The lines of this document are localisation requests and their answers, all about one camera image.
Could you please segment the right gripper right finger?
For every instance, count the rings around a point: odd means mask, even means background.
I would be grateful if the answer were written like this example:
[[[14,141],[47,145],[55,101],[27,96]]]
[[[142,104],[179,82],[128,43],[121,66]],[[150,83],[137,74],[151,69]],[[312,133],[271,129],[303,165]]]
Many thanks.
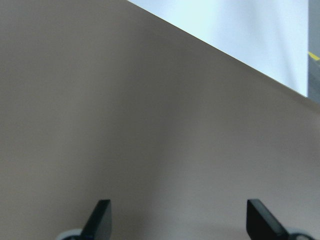
[[[288,231],[259,199],[248,199],[246,231],[251,240],[287,240]]]

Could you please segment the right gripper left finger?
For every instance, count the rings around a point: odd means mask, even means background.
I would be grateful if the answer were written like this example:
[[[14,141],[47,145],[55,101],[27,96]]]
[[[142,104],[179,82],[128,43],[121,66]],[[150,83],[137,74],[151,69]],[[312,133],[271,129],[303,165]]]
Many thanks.
[[[82,229],[83,240],[109,240],[112,235],[112,203],[99,200]]]

